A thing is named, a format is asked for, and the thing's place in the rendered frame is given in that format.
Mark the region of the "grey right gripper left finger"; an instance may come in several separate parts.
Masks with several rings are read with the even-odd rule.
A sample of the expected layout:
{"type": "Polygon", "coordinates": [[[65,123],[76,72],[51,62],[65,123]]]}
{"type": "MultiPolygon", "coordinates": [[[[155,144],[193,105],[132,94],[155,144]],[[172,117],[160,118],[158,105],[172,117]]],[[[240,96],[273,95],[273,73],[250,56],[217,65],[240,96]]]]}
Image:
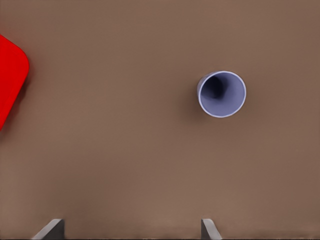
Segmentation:
{"type": "Polygon", "coordinates": [[[64,240],[65,239],[65,220],[55,218],[44,226],[32,240],[64,240]]]}

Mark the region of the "red tray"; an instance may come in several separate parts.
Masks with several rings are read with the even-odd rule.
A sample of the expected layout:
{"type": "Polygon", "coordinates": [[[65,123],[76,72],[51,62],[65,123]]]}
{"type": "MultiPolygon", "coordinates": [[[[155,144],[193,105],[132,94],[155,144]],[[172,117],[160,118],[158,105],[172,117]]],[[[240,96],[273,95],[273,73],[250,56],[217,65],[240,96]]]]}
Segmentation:
{"type": "Polygon", "coordinates": [[[25,52],[0,34],[0,130],[29,73],[25,52]]]}

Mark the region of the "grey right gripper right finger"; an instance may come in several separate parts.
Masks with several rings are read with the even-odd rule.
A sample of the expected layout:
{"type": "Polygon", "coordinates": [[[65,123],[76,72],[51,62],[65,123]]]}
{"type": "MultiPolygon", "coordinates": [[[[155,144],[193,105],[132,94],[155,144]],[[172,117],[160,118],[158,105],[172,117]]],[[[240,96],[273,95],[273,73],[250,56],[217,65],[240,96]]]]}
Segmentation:
{"type": "Polygon", "coordinates": [[[222,237],[210,218],[201,219],[201,239],[202,240],[221,240],[222,237]]]}

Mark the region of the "lavender blue cup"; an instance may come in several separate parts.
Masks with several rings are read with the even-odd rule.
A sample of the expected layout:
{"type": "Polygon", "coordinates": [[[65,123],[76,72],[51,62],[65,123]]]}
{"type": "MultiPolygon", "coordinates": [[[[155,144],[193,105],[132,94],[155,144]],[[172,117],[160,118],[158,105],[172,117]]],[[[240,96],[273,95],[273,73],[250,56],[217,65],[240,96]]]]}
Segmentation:
{"type": "Polygon", "coordinates": [[[247,88],[243,79],[232,71],[214,71],[203,76],[196,89],[202,110],[215,118],[237,113],[245,103],[247,88]]]}

